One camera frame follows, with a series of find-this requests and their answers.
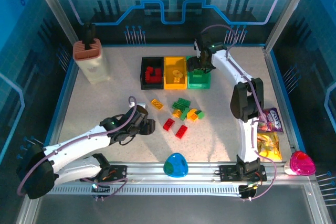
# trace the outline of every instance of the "speckled tabletop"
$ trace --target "speckled tabletop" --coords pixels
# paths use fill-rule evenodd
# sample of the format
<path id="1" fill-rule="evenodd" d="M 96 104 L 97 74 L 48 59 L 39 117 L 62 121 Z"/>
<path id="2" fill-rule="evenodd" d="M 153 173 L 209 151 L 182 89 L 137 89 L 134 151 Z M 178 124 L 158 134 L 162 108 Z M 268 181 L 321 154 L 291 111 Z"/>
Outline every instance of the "speckled tabletop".
<path id="1" fill-rule="evenodd" d="M 156 130 L 150 136 L 137 136 L 130 144 L 114 144 L 96 153 L 103 153 L 109 161 L 164 162 L 172 153 L 180 152 L 188 162 L 236 161 L 240 129 L 230 111 L 233 87 L 222 73 L 212 71 L 208 90 L 141 90 L 141 58 L 145 56 L 194 56 L 193 47 L 112 47 L 103 48 L 110 65 L 111 79 L 90 84 L 82 71 L 78 71 L 59 142 L 87 132 L 107 117 L 126 113 L 128 97 L 148 105 L 149 118 L 155 119 Z M 253 77 L 264 82 L 264 108 L 278 108 L 270 76 L 261 48 L 233 48 L 234 59 Z M 191 100 L 191 108 L 201 109 L 205 117 L 197 122 L 172 117 L 171 105 L 178 98 Z M 150 103 L 159 100 L 164 107 L 158 111 Z M 162 129 L 168 118 L 175 124 L 167 132 Z M 175 134 L 184 124 L 188 127 L 180 140 Z M 286 133 L 280 134 L 282 159 L 288 160 L 291 151 Z"/>

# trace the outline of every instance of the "glass wall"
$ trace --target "glass wall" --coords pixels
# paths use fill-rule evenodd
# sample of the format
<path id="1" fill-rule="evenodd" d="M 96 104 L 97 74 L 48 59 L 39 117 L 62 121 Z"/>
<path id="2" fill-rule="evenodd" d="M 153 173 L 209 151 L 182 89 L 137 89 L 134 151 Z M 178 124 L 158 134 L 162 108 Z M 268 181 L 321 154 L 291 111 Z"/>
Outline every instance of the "glass wall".
<path id="1" fill-rule="evenodd" d="M 192 43 L 212 24 L 229 24 L 239 44 L 263 44 L 287 0 L 60 0 L 74 27 L 91 21 L 103 44 Z M 233 35 L 214 31 L 218 41 Z"/>
<path id="2" fill-rule="evenodd" d="M 1 4 L 0 223 L 15 223 L 15 170 L 29 145 L 46 140 L 72 47 L 45 0 Z"/>
<path id="3" fill-rule="evenodd" d="M 336 0 L 301 0 L 273 56 L 317 173 L 336 176 Z"/>

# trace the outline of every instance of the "yellow bin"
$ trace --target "yellow bin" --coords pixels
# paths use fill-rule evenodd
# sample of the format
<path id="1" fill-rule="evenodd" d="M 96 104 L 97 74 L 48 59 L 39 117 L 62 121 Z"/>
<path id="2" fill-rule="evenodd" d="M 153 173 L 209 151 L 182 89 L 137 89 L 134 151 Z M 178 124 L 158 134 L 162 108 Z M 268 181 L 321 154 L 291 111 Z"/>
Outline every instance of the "yellow bin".
<path id="1" fill-rule="evenodd" d="M 164 89 L 187 88 L 186 57 L 164 57 Z"/>

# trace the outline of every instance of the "black bin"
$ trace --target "black bin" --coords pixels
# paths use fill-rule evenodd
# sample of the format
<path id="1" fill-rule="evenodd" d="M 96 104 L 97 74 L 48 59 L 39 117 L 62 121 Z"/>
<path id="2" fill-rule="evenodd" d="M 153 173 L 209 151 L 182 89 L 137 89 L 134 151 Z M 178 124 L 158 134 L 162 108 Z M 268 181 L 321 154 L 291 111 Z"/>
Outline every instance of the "black bin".
<path id="1" fill-rule="evenodd" d="M 145 81 L 145 71 L 147 67 L 161 68 L 161 83 L 149 83 Z M 142 90 L 163 89 L 163 57 L 142 57 L 140 84 Z"/>

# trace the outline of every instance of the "yellow snack bag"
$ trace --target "yellow snack bag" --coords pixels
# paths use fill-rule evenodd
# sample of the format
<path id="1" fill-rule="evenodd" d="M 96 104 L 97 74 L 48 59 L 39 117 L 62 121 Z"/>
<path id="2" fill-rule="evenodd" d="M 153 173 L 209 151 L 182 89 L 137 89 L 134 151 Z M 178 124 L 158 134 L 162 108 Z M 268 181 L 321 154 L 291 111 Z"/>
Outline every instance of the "yellow snack bag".
<path id="1" fill-rule="evenodd" d="M 282 161 L 278 133 L 258 133 L 258 152 L 273 161 Z"/>

